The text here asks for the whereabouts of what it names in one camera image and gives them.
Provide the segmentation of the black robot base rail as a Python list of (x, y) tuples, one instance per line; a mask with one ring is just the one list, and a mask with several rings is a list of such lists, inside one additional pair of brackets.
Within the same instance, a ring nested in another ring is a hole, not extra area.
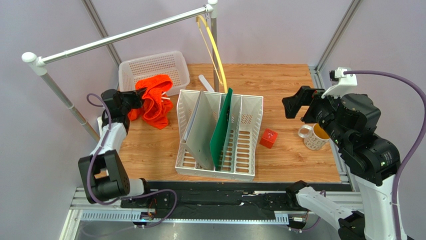
[[(147, 181), (147, 193), (126, 197), (122, 210), (136, 212), (140, 227), (168, 222), (285, 225), (308, 232), (324, 221), (335, 230), (353, 211), (335, 203), (333, 194), (350, 192), (337, 183)], [(301, 217), (313, 225), (294, 220)]]

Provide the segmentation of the yellow clothes hanger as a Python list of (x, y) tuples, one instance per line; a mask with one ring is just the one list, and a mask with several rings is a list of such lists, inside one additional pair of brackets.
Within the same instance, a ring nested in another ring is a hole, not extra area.
[(208, 0), (205, 5), (207, 9), (205, 16), (197, 15), (195, 22), (213, 65), (214, 91), (218, 92), (221, 85), (224, 93), (227, 94), (229, 90), (227, 78), (217, 46), (217, 5), (217, 0)]

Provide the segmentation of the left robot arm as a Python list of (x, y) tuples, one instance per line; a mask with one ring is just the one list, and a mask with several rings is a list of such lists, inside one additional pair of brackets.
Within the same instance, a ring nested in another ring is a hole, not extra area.
[(111, 205), (146, 192), (143, 178), (130, 179), (119, 156), (121, 145), (128, 135), (131, 110), (143, 106), (146, 89), (119, 91), (108, 89), (101, 95), (97, 107), (103, 107), (102, 134), (95, 149), (78, 161), (86, 198), (90, 204)]

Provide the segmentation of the orange shorts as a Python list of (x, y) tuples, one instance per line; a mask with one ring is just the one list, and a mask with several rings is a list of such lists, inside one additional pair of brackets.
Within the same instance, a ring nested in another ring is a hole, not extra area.
[(132, 109), (127, 114), (131, 121), (141, 117), (148, 125), (159, 130), (169, 125), (168, 113), (173, 108), (173, 103), (167, 91), (173, 86), (171, 78), (166, 74), (158, 74), (149, 78), (139, 80), (135, 89), (146, 89), (141, 97), (143, 104), (141, 108)]

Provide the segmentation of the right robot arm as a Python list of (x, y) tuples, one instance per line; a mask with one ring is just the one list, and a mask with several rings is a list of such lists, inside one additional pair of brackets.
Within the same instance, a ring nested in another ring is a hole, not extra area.
[(342, 240), (406, 240), (402, 225), (394, 219), (393, 183), (401, 164), (397, 147), (375, 131), (381, 111), (366, 94), (333, 97), (324, 89), (302, 86), (282, 99), (285, 116), (296, 117), (307, 107), (302, 121), (319, 125), (337, 146), (354, 175), (363, 210), (351, 210), (319, 194), (300, 180), (286, 188), (294, 209), (307, 209), (337, 230)]

